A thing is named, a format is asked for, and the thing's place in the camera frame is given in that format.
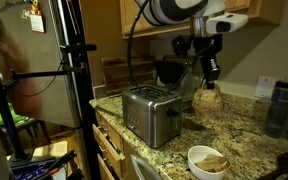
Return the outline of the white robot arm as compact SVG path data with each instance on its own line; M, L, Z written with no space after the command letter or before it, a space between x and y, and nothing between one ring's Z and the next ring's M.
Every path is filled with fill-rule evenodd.
M248 23L248 16L225 11L224 0L134 0L141 14L153 26L175 25L190 22L195 54L200 57L207 89L215 88L221 68L216 54L222 50L225 33L241 29Z

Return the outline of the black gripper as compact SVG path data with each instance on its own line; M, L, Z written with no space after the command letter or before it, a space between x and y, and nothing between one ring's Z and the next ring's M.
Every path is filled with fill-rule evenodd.
M195 37L193 47L196 53L201 52L200 62L207 81L207 89L214 89L214 81L218 79L221 72L221 68L217 64L216 54L222 50L222 36Z

